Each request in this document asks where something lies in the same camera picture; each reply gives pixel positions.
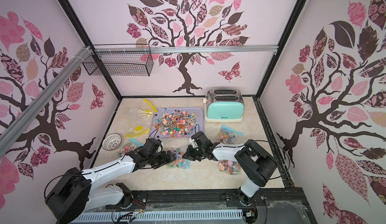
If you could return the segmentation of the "purple plastic tray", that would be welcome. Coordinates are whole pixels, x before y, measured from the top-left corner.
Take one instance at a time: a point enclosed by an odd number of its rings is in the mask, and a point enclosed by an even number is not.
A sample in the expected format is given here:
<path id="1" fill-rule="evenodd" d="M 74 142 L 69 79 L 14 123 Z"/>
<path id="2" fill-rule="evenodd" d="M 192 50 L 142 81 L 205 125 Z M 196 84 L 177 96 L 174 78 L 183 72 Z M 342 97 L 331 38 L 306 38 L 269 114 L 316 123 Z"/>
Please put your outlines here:
<path id="1" fill-rule="evenodd" d="M 204 127 L 201 107 L 161 107 L 150 125 L 155 138 L 190 138 Z"/>

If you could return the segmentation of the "yellow-zip candy bag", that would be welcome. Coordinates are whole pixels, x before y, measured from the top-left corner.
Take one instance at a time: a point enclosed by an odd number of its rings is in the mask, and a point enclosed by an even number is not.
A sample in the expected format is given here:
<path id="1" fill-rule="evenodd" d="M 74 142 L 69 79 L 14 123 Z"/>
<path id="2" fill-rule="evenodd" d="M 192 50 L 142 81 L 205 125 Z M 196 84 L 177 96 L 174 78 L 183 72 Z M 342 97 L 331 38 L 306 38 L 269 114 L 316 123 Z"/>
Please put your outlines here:
<path id="1" fill-rule="evenodd" d="M 141 135 L 148 134 L 149 132 L 150 132 L 150 128 L 149 127 L 139 125 L 139 126 L 135 126 L 135 127 L 131 128 L 125 134 L 125 137 L 126 138 L 135 138 L 135 137 L 138 137 L 138 136 L 141 136 Z"/>
<path id="2" fill-rule="evenodd" d="M 132 107 L 129 110 L 129 116 L 138 121 L 152 117 L 156 113 L 158 113 L 156 107 L 145 98 L 139 106 Z"/>

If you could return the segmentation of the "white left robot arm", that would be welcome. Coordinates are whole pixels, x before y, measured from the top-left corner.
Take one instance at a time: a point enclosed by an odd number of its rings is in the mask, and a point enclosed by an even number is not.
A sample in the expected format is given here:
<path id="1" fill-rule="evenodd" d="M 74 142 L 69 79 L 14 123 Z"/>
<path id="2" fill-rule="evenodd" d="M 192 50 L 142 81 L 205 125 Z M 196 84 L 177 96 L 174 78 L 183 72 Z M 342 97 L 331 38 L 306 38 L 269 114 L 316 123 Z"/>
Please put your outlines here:
<path id="1" fill-rule="evenodd" d="M 175 160 L 174 153 L 163 149 L 161 140 L 150 138 L 115 161 L 91 169 L 66 171 L 45 195 L 45 203 L 59 224 L 69 224 L 83 212 L 99 207 L 126 209 L 135 203 L 133 192 L 123 183 L 105 188 L 102 185 L 141 169 L 158 169 Z"/>

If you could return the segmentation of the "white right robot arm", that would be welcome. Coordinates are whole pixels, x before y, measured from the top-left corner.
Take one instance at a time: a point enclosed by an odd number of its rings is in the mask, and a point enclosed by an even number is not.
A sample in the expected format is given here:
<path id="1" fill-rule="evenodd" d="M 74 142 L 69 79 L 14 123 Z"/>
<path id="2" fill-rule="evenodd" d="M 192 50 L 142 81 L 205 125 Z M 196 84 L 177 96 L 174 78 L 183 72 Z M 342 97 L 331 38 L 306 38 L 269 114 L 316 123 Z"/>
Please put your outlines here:
<path id="1" fill-rule="evenodd" d="M 264 187 L 278 168 L 276 159 L 255 140 L 247 140 L 244 144 L 227 145 L 213 143 L 200 131 L 190 138 L 184 159 L 190 161 L 235 161 L 247 175 L 246 180 L 238 189 L 238 199 L 249 206 L 254 202 L 255 194 Z"/>

